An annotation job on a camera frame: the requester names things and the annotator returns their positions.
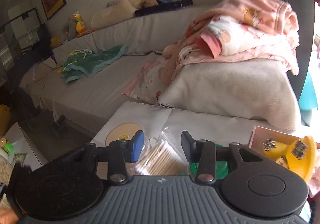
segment floor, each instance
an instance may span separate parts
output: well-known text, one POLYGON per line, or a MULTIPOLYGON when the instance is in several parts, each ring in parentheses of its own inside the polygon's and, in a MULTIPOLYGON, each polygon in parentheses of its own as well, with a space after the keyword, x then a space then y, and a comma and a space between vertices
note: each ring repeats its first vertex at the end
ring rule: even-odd
POLYGON ((51 161, 64 153, 89 143, 92 138, 68 126, 57 136, 52 130, 56 126, 52 112, 41 112, 37 117, 30 118, 20 124, 20 127, 32 139, 42 155, 51 161))

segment blue cloth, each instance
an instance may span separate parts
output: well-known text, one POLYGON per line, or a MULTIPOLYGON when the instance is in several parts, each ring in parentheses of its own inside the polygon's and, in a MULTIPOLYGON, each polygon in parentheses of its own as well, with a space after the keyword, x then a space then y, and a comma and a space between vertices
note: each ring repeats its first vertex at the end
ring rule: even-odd
POLYGON ((302 93, 299 99, 299 107, 301 110, 312 110, 313 108, 318 109, 318 101, 316 96, 315 87, 313 86, 310 72, 308 71, 302 93))

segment teal fabric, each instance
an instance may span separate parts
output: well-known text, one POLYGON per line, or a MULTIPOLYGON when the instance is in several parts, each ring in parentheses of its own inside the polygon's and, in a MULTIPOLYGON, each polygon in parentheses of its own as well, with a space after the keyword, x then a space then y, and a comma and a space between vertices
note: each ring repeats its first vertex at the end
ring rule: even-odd
POLYGON ((101 54, 93 54, 89 50, 74 51, 67 58, 61 76, 66 83, 80 79, 83 75, 92 78, 126 53, 128 47, 120 45, 101 54))
POLYGON ((315 87, 313 86, 312 78, 310 72, 307 72, 307 77, 304 82, 302 93, 299 99, 299 107, 301 110, 312 110, 314 108, 318 109, 318 101, 316 96, 315 87))

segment yellow bag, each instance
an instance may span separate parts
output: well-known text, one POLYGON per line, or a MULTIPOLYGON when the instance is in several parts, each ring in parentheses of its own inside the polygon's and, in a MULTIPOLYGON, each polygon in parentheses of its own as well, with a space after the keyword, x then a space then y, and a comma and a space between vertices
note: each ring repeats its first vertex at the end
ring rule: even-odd
POLYGON ((0 137, 3 137, 7 128, 9 121, 11 119, 10 108, 6 105, 0 105, 0 137))

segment round beige disc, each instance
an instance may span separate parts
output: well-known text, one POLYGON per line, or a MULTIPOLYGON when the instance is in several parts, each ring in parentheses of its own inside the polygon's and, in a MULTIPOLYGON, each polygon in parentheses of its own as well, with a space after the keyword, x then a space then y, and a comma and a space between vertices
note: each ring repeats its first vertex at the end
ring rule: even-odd
POLYGON ((131 140, 138 130, 142 130, 142 128, 134 123, 119 125, 108 134, 106 138, 106 146, 109 146, 112 141, 120 139, 131 140))

